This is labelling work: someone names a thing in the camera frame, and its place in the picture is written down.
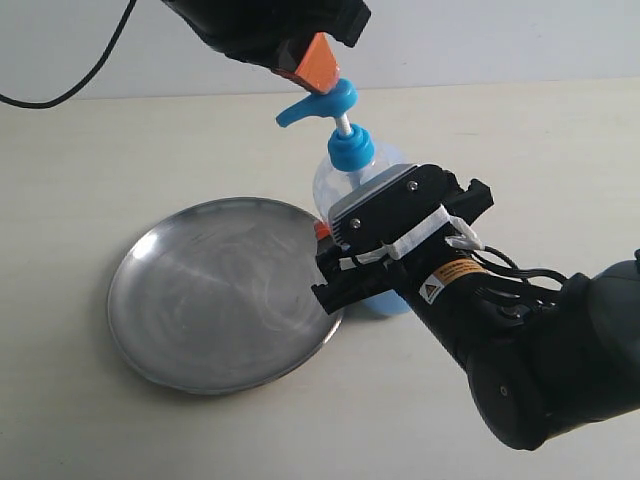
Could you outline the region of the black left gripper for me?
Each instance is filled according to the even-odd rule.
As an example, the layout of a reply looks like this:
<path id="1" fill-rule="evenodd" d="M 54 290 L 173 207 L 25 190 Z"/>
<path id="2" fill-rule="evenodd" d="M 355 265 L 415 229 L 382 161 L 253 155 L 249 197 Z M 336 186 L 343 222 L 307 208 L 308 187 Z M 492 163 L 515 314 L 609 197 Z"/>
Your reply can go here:
<path id="1" fill-rule="evenodd" d="M 354 1 L 167 1 L 211 49 L 272 72 L 313 94 L 327 94 L 340 67 L 326 34 L 354 47 L 370 17 Z"/>

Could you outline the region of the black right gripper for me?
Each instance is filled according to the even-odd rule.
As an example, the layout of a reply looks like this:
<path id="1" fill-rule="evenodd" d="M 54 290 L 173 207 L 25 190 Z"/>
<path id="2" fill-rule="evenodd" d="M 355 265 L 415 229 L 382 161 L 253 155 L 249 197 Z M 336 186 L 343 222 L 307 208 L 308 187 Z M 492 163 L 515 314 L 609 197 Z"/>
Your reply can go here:
<path id="1" fill-rule="evenodd" d="M 324 310 L 387 291 L 396 292 L 447 350 L 475 350 L 495 337 L 495 307 L 479 292 L 491 275 L 470 253 L 454 246 L 467 239 L 461 220 L 472 224 L 493 204 L 491 191 L 474 180 L 389 245 L 351 254 L 334 242 L 323 221 L 314 222 L 317 239 L 330 237 L 317 265 L 325 281 L 312 290 Z"/>

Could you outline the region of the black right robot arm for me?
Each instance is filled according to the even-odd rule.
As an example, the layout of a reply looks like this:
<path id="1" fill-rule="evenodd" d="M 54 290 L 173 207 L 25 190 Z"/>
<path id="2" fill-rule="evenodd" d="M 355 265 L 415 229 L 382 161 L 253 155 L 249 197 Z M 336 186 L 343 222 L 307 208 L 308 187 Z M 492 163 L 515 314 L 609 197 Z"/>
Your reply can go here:
<path id="1" fill-rule="evenodd" d="M 315 226 L 327 312 L 395 292 L 464 371 L 491 432 L 516 450 L 639 406 L 639 262 L 560 277 L 479 260 L 470 225 L 491 207 L 479 181 L 397 181 L 339 221 Z"/>

